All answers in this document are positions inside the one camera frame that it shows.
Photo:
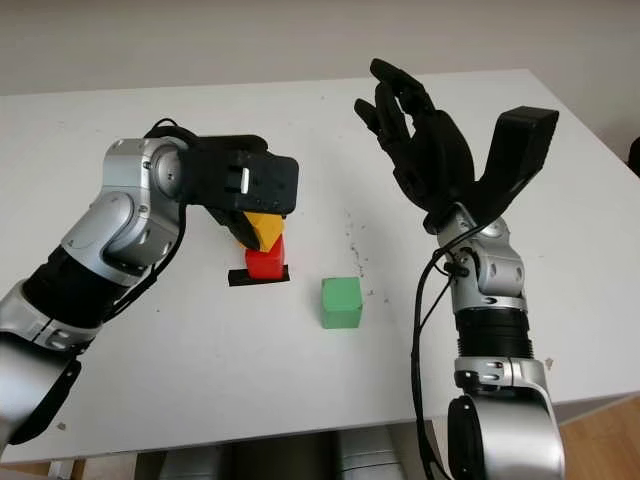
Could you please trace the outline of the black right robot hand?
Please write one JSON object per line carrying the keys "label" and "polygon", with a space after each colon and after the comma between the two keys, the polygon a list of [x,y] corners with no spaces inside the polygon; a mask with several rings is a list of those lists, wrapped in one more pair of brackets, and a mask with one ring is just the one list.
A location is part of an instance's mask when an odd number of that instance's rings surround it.
{"label": "black right robot hand", "polygon": [[468,143],[418,80],[378,58],[370,71],[378,80],[375,103],[358,99],[354,111],[391,158],[402,192],[427,213],[427,232],[437,234],[474,182]]}

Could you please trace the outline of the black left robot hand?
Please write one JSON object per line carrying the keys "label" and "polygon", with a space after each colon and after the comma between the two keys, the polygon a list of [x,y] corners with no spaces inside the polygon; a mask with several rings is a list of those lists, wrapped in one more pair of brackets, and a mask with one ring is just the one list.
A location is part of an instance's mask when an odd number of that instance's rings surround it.
{"label": "black left robot hand", "polygon": [[267,142],[257,135],[196,137],[185,153],[184,202],[203,206],[209,214],[246,248],[260,242],[246,215],[232,205],[231,195],[240,192],[242,168],[234,165],[240,153],[266,153]]}

